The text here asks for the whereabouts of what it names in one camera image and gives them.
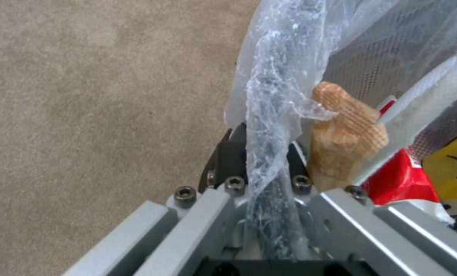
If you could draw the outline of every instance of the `red packaging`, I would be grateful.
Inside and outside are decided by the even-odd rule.
[[[382,115],[396,102],[390,96],[379,107]],[[452,223],[440,204],[438,194],[411,148],[397,152],[382,168],[363,183],[363,189],[377,205],[407,200],[442,222]]]

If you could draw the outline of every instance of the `white plastic bag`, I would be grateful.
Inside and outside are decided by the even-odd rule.
[[[262,0],[238,59],[229,126],[247,123],[250,195],[246,240],[259,236],[268,258],[309,258],[291,192],[286,154],[300,118],[330,119],[309,95],[329,56],[397,0]]]

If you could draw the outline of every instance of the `clear plastic wrap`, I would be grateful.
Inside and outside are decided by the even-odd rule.
[[[397,0],[262,0],[238,59],[225,120],[247,123],[249,202],[244,238],[258,235],[265,257],[307,259],[286,154],[300,118],[334,113],[311,100],[330,55],[383,16]]]

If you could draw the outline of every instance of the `metal frame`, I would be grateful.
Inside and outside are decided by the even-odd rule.
[[[314,241],[334,259],[364,258],[380,275],[451,275],[341,189],[309,203]]]
[[[177,223],[174,210],[145,202],[64,276],[132,275]]]
[[[233,198],[207,189],[134,275],[192,275],[204,257],[221,253],[235,223]]]
[[[408,202],[376,208],[375,215],[457,275],[457,233]]]

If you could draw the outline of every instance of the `beige carpet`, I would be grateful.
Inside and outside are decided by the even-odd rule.
[[[0,0],[0,275],[196,186],[257,0]]]

